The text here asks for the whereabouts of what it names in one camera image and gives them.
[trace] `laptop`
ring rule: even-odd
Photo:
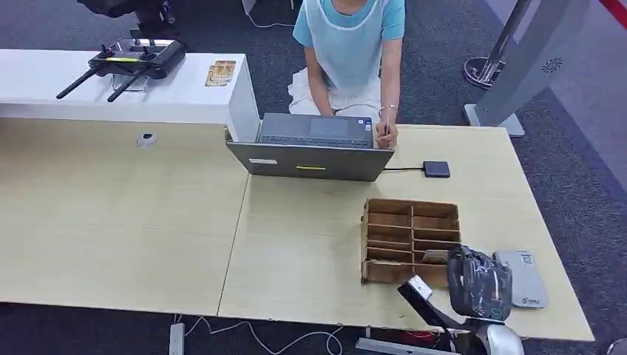
[[[257,142],[227,141],[252,175],[374,181],[392,149],[374,149],[372,120],[315,115],[264,115]]]

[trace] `qr code sticker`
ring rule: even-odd
[[[521,254],[521,258],[523,259],[523,264],[533,265],[533,257],[529,254]]]

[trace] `power strip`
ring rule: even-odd
[[[183,355],[185,325],[177,323],[170,326],[170,351],[168,355]]]

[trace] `cardboard organizer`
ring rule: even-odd
[[[447,287],[448,251],[461,243],[451,203],[369,199],[362,216],[362,282],[404,283],[414,274]]]

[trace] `woman's hand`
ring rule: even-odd
[[[388,125],[386,121],[381,120],[376,124],[375,130],[375,141],[379,148],[390,148],[396,144],[399,131],[396,130],[395,123],[390,122]]]

